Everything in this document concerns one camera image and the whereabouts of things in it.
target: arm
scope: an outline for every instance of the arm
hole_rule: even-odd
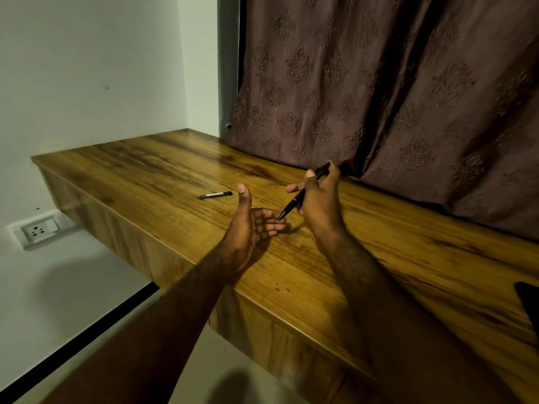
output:
[[[339,170],[332,165],[320,186],[313,176],[307,171],[300,213],[362,326],[383,392],[394,403],[520,402],[347,231],[339,203]]]
[[[239,206],[225,236],[154,305],[105,343],[44,404],[168,402],[221,291],[243,270],[255,244],[277,235],[277,210],[251,209],[239,185]]]

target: wall switch plate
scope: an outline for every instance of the wall switch plate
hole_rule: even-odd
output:
[[[49,238],[55,237],[73,228],[75,224],[60,210],[52,210],[34,218],[18,221],[7,226],[11,237],[23,249]]]

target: black pen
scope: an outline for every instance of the black pen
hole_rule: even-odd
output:
[[[314,172],[316,174],[316,180],[320,179],[321,176],[325,175],[329,170],[329,163],[324,164],[322,167],[319,167]],[[303,199],[305,198],[305,187],[295,196],[290,203],[287,204],[284,210],[282,210],[281,215],[277,218],[277,221],[280,221],[286,215],[292,211],[298,204],[303,204]]]

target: brown curtain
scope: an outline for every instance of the brown curtain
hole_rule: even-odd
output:
[[[539,239],[539,0],[247,0],[227,142]]]

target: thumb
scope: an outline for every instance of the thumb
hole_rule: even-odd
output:
[[[239,212],[249,212],[251,210],[251,192],[245,184],[238,184],[238,194],[239,194]]]
[[[316,174],[311,169],[307,170],[305,173],[305,191],[318,189],[318,180],[316,179]]]

